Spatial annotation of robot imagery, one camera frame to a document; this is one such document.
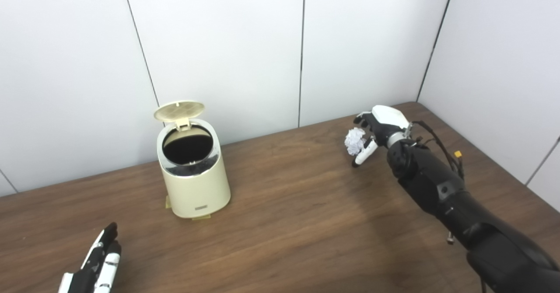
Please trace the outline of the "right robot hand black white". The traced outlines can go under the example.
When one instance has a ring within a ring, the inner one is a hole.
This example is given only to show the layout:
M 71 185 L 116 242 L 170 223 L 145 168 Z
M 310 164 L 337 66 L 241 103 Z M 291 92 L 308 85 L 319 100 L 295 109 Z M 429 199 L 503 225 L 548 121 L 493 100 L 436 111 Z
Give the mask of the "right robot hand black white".
M 410 138 L 412 123 L 404 114 L 393 107 L 376 105 L 369 112 L 361 112 L 354 120 L 354 124 L 368 127 L 371 135 L 365 141 L 364 148 L 358 152 L 352 162 L 352 167 L 361 166 L 379 147 L 389 149 L 398 141 Z

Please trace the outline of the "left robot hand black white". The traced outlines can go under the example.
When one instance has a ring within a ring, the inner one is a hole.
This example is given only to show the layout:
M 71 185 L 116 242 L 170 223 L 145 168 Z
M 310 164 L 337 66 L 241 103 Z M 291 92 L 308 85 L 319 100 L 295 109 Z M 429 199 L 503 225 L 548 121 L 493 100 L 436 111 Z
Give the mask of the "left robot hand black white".
M 118 225 L 110 223 L 91 245 L 80 269 L 64 273 L 59 293 L 109 293 L 120 263 L 122 247 Z

